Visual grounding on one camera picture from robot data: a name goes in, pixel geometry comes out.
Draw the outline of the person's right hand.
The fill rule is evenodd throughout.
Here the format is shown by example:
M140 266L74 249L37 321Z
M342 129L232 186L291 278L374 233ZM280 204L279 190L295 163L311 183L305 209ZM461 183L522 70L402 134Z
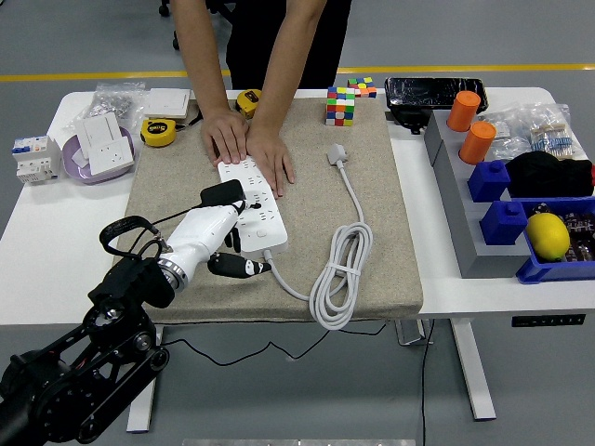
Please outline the person's right hand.
M203 112L201 135L212 165L238 164L247 155L246 134L248 122L229 108L216 108Z

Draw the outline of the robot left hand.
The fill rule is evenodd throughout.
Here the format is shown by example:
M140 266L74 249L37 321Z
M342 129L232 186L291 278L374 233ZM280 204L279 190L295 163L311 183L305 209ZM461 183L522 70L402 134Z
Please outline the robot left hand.
M267 263L249 260L217 250L236 226L245 210L245 201L192 209L168 238L167 252L158 265L175 290L192 280L198 265L206 264L218 276L246 279L271 270Z

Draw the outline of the person's left hand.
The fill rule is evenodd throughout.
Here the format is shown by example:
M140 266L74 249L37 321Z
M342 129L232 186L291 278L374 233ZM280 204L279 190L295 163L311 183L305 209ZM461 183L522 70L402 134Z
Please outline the person's left hand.
M284 184L294 184L296 175L288 148L280 136L280 129L252 124L246 137L246 148L261 174L271 187L273 196L284 196Z

